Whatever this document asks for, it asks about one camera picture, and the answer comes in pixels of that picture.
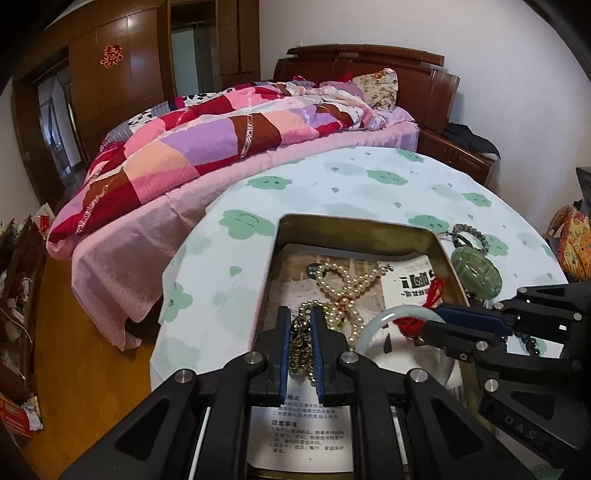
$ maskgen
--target cluttered shelf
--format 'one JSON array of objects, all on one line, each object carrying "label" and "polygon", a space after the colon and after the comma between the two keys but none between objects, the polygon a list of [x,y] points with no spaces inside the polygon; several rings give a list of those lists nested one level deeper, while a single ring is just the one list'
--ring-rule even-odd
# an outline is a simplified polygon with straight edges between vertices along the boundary
[{"label": "cluttered shelf", "polygon": [[43,238],[29,216],[0,235],[0,392],[21,403],[35,395],[35,317]]}]

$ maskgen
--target patchwork quilt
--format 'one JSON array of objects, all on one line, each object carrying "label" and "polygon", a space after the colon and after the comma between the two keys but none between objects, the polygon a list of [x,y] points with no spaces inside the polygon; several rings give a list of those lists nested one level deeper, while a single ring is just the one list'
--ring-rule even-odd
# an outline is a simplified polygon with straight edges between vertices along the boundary
[{"label": "patchwork quilt", "polygon": [[291,82],[244,85],[169,110],[157,118],[150,114],[151,121],[131,136],[127,125],[129,131],[120,132],[125,141],[111,132],[84,185],[57,215],[48,242],[92,233],[175,187],[249,155],[346,129],[377,130],[387,123],[379,111],[343,90]]}]

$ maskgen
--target green jade stone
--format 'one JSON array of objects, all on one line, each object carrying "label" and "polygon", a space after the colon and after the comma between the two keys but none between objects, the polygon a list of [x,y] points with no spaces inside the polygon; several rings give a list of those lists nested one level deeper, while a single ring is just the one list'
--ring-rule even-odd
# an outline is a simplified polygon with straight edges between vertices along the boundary
[{"label": "green jade stone", "polygon": [[501,274],[478,250],[456,248],[452,253],[452,265],[467,293],[481,300],[490,300],[501,292]]}]

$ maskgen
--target white tablecloth with green clouds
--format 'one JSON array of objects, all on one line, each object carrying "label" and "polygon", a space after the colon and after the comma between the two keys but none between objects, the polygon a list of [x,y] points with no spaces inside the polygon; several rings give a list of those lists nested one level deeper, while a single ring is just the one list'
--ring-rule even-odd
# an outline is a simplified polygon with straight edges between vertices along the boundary
[{"label": "white tablecloth with green clouds", "polygon": [[[518,287],[565,283],[552,252],[511,207],[469,176],[391,148],[342,148],[235,184],[208,208],[163,275],[152,389],[180,368],[211,371],[250,349],[279,219],[312,213],[375,219],[440,233],[480,230],[500,271],[498,299]],[[448,254],[450,241],[443,241]],[[540,342],[542,353],[556,355]],[[517,338],[510,351],[525,350]]]}]

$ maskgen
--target headboard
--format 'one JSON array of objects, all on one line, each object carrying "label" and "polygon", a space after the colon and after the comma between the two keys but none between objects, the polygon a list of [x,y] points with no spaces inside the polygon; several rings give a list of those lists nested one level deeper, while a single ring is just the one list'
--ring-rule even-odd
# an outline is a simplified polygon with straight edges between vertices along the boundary
[{"label": "headboard", "polygon": [[449,121],[460,79],[437,67],[444,57],[427,51],[385,45],[310,45],[287,51],[294,57],[279,59],[273,74],[276,82],[302,75],[314,82],[336,80],[345,73],[353,76],[390,67],[398,74],[398,99],[421,128],[443,133]]}]

